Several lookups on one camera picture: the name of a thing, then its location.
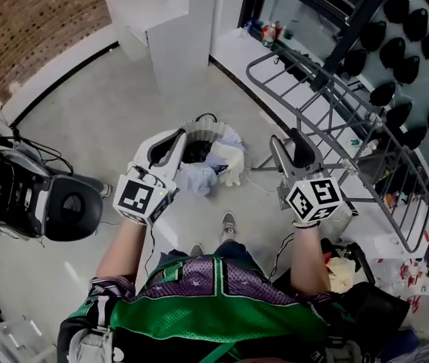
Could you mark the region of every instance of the shoe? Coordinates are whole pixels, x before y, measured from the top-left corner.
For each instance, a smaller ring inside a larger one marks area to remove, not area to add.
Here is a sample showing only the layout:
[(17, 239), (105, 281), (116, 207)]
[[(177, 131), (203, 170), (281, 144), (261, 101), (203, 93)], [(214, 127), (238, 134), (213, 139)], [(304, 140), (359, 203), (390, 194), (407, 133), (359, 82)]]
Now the shoe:
[(105, 197), (109, 197), (112, 189), (113, 187), (111, 185), (108, 183), (103, 183), (103, 190), (100, 192), (101, 198), (104, 199)]
[(199, 256), (203, 256), (204, 255), (204, 249), (202, 248), (202, 246), (200, 244), (195, 244), (192, 249), (191, 252), (189, 254), (189, 256), (191, 257), (199, 257)]
[(236, 230), (236, 218), (235, 214), (231, 211), (228, 211), (224, 214), (222, 218), (222, 235), (221, 235), (221, 244), (227, 240), (235, 240), (235, 236), (238, 233)]

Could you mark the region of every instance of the baseboard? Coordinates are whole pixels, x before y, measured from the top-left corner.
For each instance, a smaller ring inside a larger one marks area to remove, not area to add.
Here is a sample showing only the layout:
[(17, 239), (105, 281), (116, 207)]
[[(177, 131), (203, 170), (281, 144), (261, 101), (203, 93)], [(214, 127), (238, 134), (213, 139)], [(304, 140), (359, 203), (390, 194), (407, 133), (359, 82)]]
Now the baseboard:
[(50, 60), (34, 76), (25, 81), (4, 104), (0, 119), (16, 126), (46, 95), (74, 73), (117, 47), (117, 36), (110, 24), (76, 43)]

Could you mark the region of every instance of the floor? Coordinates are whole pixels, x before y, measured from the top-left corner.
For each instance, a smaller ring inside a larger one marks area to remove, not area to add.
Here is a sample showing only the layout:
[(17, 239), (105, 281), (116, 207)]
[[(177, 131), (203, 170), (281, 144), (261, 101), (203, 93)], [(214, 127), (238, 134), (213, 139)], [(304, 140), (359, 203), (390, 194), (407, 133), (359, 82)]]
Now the floor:
[[(129, 62), (120, 48), (97, 59), (52, 92), (20, 124), (25, 137), (60, 150), (78, 173), (117, 183), (139, 144), (167, 129), (175, 129), (205, 112), (213, 112), (243, 138), (247, 162), (269, 155), (269, 137), (280, 134), (260, 108), (216, 67), (181, 95), (165, 98), (156, 89), (148, 60)], [(238, 240), (246, 244), (265, 272), (270, 272), (281, 241), (290, 233), (291, 213), (279, 209), (272, 192), (278, 175), (251, 173), (242, 186), (217, 185), (208, 198), (181, 192), (154, 226), (156, 246), (148, 263), (152, 270), (160, 251), (176, 246), (189, 251), (201, 243), (206, 252), (219, 244), (223, 212), (238, 220)], [(104, 202), (103, 221), (117, 224), (120, 216)], [(27, 315), (54, 340), (60, 322), (85, 299), (89, 278), (115, 238), (117, 227), (101, 225), (98, 233), (72, 243), (14, 240), (0, 237), (0, 307), (6, 317)], [(142, 272), (151, 239), (145, 242)], [(289, 251), (279, 261), (288, 266)]]

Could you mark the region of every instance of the human arm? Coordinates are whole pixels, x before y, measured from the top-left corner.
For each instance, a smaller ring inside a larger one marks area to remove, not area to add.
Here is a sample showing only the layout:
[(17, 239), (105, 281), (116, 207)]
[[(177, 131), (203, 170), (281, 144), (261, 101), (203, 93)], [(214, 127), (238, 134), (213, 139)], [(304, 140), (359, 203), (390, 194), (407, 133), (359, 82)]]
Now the human arm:
[(98, 278), (124, 276), (132, 283), (137, 278), (138, 264), (144, 247), (146, 226), (125, 219), (98, 266)]
[(330, 291), (328, 271), (320, 246), (319, 228), (295, 227), (291, 254), (291, 286), (301, 293)]

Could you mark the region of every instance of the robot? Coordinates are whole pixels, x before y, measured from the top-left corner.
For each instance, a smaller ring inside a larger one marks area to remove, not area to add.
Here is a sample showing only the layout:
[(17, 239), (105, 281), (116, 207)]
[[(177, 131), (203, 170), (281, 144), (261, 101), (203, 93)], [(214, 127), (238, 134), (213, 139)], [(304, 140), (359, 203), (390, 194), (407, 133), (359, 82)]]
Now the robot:
[[(293, 128), (291, 156), (276, 136), (270, 150), (282, 180), (278, 187), (281, 209), (291, 208), (298, 222), (327, 219), (343, 203), (337, 179), (323, 167), (320, 150)], [(173, 202), (179, 189), (173, 179), (186, 145), (183, 129), (161, 132), (144, 141), (125, 175), (120, 176), (113, 199), (114, 209), (125, 218), (152, 226)]]

